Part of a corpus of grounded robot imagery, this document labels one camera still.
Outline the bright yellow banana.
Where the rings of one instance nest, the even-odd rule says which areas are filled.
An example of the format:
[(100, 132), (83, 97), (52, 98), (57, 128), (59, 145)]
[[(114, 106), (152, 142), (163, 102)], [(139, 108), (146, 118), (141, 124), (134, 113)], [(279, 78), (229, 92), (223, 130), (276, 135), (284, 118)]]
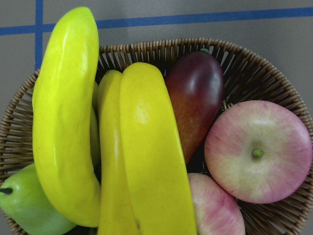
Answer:
[(32, 149), (39, 181), (53, 207), (85, 227), (98, 226), (100, 211), (100, 184), (90, 151), (98, 52), (91, 10), (70, 10), (50, 35), (32, 96)]

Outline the yellow banana in basket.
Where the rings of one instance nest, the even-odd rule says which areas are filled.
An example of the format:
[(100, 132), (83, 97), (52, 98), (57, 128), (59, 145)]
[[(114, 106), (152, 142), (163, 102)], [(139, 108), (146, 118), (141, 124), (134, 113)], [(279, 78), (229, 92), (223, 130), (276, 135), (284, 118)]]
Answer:
[(136, 62), (122, 74), (120, 121), (135, 217), (143, 235), (194, 235), (194, 207), (163, 76)]

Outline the brown wicker basket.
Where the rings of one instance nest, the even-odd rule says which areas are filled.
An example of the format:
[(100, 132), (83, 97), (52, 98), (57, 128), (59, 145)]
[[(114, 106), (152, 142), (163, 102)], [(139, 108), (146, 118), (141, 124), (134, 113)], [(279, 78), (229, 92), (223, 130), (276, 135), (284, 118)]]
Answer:
[[(124, 70), (134, 62), (155, 65), (165, 74), (184, 55), (203, 48), (219, 61), (224, 73), (222, 108), (246, 100), (268, 100), (295, 113), (309, 131), (312, 118), (301, 96), (269, 61), (236, 44), (211, 38), (186, 38), (100, 47), (96, 81), (110, 69)], [(0, 121), (0, 180), (32, 163), (31, 98), (38, 72), (17, 89)], [(272, 204), (238, 201), (248, 235), (298, 235), (313, 210), (313, 175), (288, 198)]]

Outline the red mango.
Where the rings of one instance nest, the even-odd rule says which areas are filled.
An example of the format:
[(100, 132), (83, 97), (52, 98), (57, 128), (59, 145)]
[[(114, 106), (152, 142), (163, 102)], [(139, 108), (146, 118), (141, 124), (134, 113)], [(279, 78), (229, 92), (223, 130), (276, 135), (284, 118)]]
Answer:
[(224, 97), (220, 63), (206, 49), (180, 58), (165, 75), (185, 162), (206, 138)]

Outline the thin yellow banana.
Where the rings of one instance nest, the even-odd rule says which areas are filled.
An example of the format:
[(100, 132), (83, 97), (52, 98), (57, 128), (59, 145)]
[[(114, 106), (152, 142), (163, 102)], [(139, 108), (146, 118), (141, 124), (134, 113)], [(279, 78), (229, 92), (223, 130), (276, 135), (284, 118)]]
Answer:
[(120, 82), (122, 74), (108, 71), (98, 95), (101, 150), (101, 197), (99, 235), (137, 235), (139, 229), (128, 187), (120, 128)]

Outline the pink apple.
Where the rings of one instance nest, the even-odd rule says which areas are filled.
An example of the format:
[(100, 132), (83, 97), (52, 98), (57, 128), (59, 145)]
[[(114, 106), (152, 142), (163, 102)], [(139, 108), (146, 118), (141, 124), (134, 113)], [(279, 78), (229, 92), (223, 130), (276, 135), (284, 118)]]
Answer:
[(211, 127), (205, 162), (215, 181), (236, 198), (280, 201), (306, 179), (313, 147), (304, 123), (288, 109), (261, 100), (224, 111)]
[(189, 173), (199, 235), (244, 235), (243, 216), (235, 199), (211, 177)]

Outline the brown paper table cover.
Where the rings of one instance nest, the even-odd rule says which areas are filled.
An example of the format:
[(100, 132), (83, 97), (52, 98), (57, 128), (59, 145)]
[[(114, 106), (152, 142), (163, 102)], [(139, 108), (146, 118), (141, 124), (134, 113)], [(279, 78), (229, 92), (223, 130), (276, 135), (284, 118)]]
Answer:
[(313, 3), (310, 0), (3, 0), (0, 3), (0, 107), (40, 66), (54, 24), (89, 7), (101, 45), (211, 37), (272, 62), (313, 107)]

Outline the green pear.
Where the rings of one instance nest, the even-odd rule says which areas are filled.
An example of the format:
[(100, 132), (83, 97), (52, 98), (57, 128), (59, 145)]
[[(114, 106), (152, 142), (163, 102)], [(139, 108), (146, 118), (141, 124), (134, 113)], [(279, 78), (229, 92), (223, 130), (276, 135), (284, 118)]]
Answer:
[(0, 208), (30, 235), (64, 235), (76, 227), (51, 205), (34, 164), (24, 167), (1, 185)]

